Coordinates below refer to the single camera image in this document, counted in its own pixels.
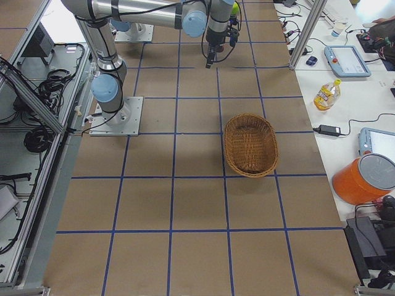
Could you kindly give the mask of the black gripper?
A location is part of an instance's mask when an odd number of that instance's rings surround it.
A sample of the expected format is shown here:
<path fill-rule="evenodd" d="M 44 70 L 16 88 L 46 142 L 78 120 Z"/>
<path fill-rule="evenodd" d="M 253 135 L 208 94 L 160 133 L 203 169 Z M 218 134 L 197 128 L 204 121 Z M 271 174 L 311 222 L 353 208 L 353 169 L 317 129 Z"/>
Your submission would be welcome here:
<path fill-rule="evenodd" d="M 211 68 L 211 66 L 214 64 L 214 59 L 216 56 L 215 46 L 224 44 L 226 36 L 226 30 L 221 32 L 217 32 L 212 29 L 207 30 L 206 41 L 209 45 L 207 49 L 206 68 Z"/>

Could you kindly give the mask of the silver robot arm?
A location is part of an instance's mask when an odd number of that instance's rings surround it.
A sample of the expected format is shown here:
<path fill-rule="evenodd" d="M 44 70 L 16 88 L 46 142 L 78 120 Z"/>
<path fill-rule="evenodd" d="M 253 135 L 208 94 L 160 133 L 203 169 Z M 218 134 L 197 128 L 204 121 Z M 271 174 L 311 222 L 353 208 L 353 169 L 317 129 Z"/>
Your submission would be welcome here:
<path fill-rule="evenodd" d="M 63 5 L 86 25 L 83 36 L 97 56 L 99 69 L 91 91 L 109 125 L 130 117 L 123 98 L 127 66 L 115 48 L 110 21 L 174 28 L 192 38 L 205 36 L 206 68 L 216 63 L 226 40 L 234 47 L 239 36 L 234 1 L 63 1 Z"/>
<path fill-rule="evenodd" d="M 133 34 L 143 34 L 146 31 L 145 25 L 141 23 L 121 22 L 114 19 L 110 19 L 112 26 L 120 32 Z"/>

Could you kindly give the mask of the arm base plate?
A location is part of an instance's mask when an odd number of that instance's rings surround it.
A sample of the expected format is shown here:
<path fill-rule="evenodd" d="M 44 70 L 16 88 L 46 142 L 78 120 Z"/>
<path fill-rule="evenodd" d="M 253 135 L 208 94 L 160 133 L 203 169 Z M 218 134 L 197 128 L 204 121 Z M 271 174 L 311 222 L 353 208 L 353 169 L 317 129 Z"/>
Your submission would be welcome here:
<path fill-rule="evenodd" d="M 116 43 L 150 43 L 154 32 L 153 25 L 133 23 L 128 31 L 117 31 Z"/>
<path fill-rule="evenodd" d="M 143 97 L 125 97 L 123 107 L 116 115 L 102 111 L 97 103 L 96 113 L 100 116 L 91 121 L 90 136 L 137 136 L 143 109 Z"/>

